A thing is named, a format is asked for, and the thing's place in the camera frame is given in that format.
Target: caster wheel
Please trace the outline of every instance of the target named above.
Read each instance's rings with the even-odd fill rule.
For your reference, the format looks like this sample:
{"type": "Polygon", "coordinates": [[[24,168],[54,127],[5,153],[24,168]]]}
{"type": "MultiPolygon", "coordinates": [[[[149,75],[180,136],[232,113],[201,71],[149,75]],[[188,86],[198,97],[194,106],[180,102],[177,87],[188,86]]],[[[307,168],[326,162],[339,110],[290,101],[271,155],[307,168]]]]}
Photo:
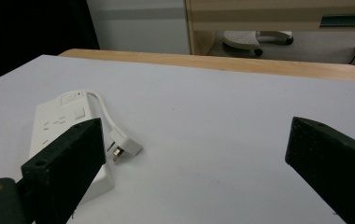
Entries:
{"type": "Polygon", "coordinates": [[[254,53],[257,55],[257,56],[261,56],[263,54],[263,50],[262,49],[255,49],[254,50],[254,53]]]}
{"type": "Polygon", "coordinates": [[[286,44],[287,45],[291,45],[292,43],[293,43],[293,41],[294,41],[294,38],[293,38],[293,36],[291,37],[291,38],[288,38],[288,39],[286,39],[286,44]]]}

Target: gray floor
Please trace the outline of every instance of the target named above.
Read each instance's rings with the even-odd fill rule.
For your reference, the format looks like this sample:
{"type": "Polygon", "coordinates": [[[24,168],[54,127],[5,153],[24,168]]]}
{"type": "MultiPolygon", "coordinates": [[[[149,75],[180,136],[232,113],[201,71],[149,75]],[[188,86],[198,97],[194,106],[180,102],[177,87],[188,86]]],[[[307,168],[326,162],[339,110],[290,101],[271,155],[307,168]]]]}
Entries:
{"type": "Polygon", "coordinates": [[[349,63],[355,55],[355,32],[293,32],[294,42],[260,37],[263,55],[253,50],[234,49],[222,43],[222,32],[217,32],[216,43],[209,56],[259,58],[313,63],[349,63]]]}

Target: white table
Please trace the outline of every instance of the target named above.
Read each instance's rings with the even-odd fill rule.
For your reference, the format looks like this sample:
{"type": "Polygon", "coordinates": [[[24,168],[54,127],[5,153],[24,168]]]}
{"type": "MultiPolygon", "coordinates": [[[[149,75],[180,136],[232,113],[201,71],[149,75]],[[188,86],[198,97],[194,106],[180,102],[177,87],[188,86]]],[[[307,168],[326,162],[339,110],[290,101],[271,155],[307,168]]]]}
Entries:
{"type": "Polygon", "coordinates": [[[344,223],[284,156],[293,116],[355,138],[355,82],[42,56],[0,78],[0,177],[21,178],[36,105],[77,89],[144,149],[69,223],[344,223]]]}

